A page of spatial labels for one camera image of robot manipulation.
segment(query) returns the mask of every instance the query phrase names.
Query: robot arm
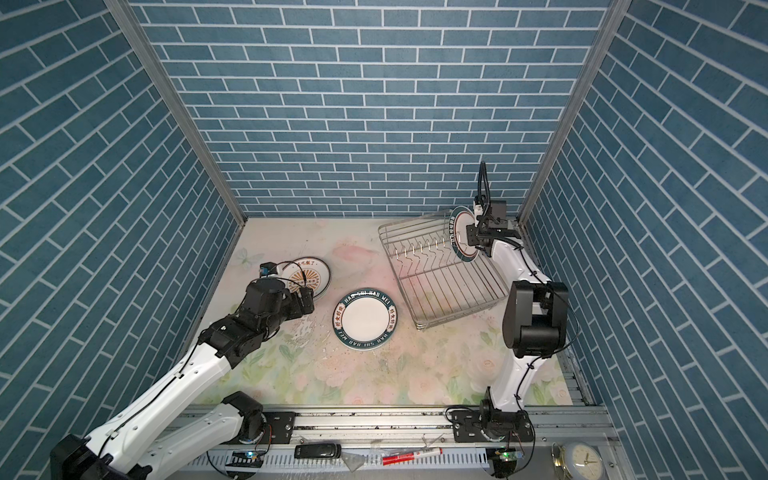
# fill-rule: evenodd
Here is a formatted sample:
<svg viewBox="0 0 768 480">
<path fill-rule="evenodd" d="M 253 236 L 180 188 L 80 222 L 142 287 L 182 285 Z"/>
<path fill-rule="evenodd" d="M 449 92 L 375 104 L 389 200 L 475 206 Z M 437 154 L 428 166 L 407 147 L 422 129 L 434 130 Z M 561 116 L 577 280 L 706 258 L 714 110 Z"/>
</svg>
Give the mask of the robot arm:
<svg viewBox="0 0 768 480">
<path fill-rule="evenodd" d="M 491 257 L 511 285 L 502 320 L 509 351 L 483 402 L 486 411 L 497 413 L 495 418 L 512 418 L 502 413 L 524 408 L 522 399 L 543 363 L 535 360 L 549 358 L 565 345 L 568 288 L 535 270 L 518 232 L 508 228 L 506 202 L 491 199 L 485 162 L 478 173 L 475 216 L 477 224 L 467 226 L 468 244 Z"/>
<path fill-rule="evenodd" d="M 265 263 L 267 272 L 273 263 Z M 246 288 L 235 314 L 205 329 L 192 350 L 125 410 L 84 439 L 69 435 L 51 451 L 54 480 L 162 480 L 211 447 L 234 437 L 263 435 L 262 405 L 242 392 L 224 399 L 207 417 L 162 439 L 157 436 L 208 386 L 237 366 L 280 324 L 314 311 L 313 291 L 291 293 L 275 278 Z"/>
</svg>

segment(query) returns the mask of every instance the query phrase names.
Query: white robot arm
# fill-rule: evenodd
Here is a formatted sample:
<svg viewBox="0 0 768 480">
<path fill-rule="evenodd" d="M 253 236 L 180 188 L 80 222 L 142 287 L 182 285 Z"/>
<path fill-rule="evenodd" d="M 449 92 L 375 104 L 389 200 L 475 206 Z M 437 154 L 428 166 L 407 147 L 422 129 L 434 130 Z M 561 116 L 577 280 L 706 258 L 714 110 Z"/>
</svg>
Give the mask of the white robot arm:
<svg viewBox="0 0 768 480">
<path fill-rule="evenodd" d="M 262 268 L 270 273 L 276 265 Z M 235 437 L 258 442 L 266 424 L 263 407 L 243 392 L 226 397 L 206 417 L 156 438 L 208 386 L 272 338 L 282 322 L 312 311 L 309 287 L 291 293 L 277 278 L 254 280 L 235 314 L 205 329 L 190 352 L 125 410 L 84 439 L 69 435 L 61 440 L 51 450 L 51 477 L 163 480 L 222 442 Z"/>
</svg>

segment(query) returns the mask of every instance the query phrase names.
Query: clock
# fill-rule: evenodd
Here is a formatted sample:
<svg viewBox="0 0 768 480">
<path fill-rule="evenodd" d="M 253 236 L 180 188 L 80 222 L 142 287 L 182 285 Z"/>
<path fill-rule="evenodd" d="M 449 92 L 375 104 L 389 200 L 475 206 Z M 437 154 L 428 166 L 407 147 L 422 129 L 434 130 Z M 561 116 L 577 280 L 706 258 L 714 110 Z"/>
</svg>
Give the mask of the clock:
<svg viewBox="0 0 768 480">
<path fill-rule="evenodd" d="M 584 442 L 553 443 L 552 462 L 560 480 L 601 480 L 605 473 L 598 451 Z"/>
</svg>

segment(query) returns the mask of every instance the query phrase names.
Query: floral tablecloth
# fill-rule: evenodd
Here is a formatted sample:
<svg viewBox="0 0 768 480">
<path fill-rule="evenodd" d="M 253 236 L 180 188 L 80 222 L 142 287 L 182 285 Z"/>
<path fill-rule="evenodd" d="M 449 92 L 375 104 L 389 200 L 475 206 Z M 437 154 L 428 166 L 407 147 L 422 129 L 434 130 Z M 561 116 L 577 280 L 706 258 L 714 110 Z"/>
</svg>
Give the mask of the floral tablecloth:
<svg viewBox="0 0 768 480">
<path fill-rule="evenodd" d="M 319 257 L 332 280 L 315 313 L 280 332 L 224 376 L 197 403 L 243 390 L 264 404 L 477 404 L 498 375 L 506 346 L 499 330 L 505 303 L 441 326 L 417 330 L 377 235 L 384 220 L 250 219 L 200 328 L 233 312 L 264 261 Z M 348 292 L 373 287 L 398 307 L 394 335 L 378 349 L 345 347 L 331 316 Z M 571 405 L 557 359 L 537 371 L 525 404 Z"/>
</svg>

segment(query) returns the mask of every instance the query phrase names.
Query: clock face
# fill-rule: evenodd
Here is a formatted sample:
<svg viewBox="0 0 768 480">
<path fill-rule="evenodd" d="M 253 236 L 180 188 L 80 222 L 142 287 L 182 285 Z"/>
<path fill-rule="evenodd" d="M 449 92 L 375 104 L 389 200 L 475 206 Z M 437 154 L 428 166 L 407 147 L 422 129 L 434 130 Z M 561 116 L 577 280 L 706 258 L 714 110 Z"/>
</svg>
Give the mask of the clock face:
<svg viewBox="0 0 768 480">
<path fill-rule="evenodd" d="M 603 475 L 603 460 L 595 449 L 588 445 L 577 444 L 571 448 L 568 455 L 576 472 L 585 480 L 600 480 Z"/>
</svg>

